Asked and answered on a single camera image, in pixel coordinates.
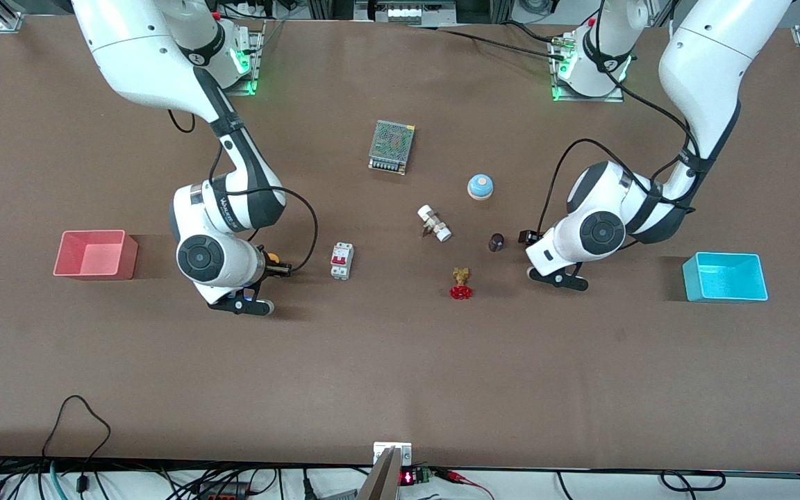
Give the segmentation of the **white red circuit breaker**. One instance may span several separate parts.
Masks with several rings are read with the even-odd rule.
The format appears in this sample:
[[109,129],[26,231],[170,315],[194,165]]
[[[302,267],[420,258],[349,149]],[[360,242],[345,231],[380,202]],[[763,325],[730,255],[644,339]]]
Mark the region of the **white red circuit breaker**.
[[347,281],[350,277],[355,247],[347,242],[337,242],[331,252],[331,276],[337,281]]

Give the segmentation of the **white pipe fitting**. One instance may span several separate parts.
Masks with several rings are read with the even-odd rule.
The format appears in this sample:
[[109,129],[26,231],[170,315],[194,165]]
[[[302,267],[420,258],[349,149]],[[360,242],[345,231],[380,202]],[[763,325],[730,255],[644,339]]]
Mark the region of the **white pipe fitting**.
[[447,241],[453,232],[447,226],[447,223],[435,212],[430,205],[424,205],[418,209],[417,215],[422,219],[422,237],[433,235],[439,241]]

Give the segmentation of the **pink plastic bin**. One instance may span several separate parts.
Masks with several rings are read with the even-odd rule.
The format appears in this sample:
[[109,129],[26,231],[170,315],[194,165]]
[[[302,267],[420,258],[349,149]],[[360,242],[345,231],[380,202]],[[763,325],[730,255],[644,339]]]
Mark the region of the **pink plastic bin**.
[[64,231],[53,275],[75,281],[129,281],[139,245],[124,230]]

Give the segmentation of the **metal mesh power supply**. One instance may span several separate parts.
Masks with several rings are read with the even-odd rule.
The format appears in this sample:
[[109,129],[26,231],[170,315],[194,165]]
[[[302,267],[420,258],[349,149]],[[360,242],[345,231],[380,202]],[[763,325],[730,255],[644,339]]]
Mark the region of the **metal mesh power supply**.
[[406,174],[415,131],[412,124],[378,120],[369,146],[368,168]]

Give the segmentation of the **cyan plastic bin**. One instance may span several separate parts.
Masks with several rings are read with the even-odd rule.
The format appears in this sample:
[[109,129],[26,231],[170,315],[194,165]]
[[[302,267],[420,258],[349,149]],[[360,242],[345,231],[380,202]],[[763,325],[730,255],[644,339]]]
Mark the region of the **cyan plastic bin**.
[[758,254],[698,252],[682,265],[691,303],[762,303],[768,300]]

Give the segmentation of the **grey metal bar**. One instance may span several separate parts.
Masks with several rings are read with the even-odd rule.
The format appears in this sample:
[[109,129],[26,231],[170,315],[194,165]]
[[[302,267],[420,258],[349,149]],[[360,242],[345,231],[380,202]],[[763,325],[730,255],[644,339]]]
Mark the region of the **grey metal bar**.
[[369,470],[355,500],[398,500],[399,474],[403,467],[403,449],[386,446],[376,453],[374,466]]

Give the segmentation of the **grey device with lights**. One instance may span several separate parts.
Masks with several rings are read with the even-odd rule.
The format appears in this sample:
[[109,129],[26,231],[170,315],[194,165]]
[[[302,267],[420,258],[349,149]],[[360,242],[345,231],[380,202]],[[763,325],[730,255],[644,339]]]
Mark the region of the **grey device with lights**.
[[458,16],[454,0],[353,0],[352,20],[407,26],[453,26]]

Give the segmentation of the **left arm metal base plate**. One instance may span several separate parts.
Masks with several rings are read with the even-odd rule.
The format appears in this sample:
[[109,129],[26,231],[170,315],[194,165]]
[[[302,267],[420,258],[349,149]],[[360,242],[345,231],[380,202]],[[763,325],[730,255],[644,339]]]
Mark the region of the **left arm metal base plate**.
[[622,90],[586,54],[587,31],[578,28],[547,43],[549,54],[560,56],[549,61],[552,99],[620,103],[624,101]]

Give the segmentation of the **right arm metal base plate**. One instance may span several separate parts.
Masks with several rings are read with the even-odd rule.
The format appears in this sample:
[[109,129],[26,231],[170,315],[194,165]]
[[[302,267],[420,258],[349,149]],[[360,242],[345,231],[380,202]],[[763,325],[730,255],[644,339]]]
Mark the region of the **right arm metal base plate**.
[[229,63],[224,70],[226,80],[222,89],[228,95],[253,96],[257,93],[263,49],[263,32],[250,31],[246,26],[235,27],[224,52]]

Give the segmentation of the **silver mounting bracket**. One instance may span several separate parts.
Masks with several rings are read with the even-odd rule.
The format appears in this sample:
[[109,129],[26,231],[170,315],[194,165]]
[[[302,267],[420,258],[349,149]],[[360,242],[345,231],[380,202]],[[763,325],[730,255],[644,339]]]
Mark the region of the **silver mounting bracket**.
[[375,441],[374,445],[372,445],[372,455],[374,456],[374,458],[372,458],[372,463],[377,462],[384,451],[390,451],[391,449],[398,450],[398,455],[401,458],[403,467],[410,467],[412,465],[412,443],[404,441]]

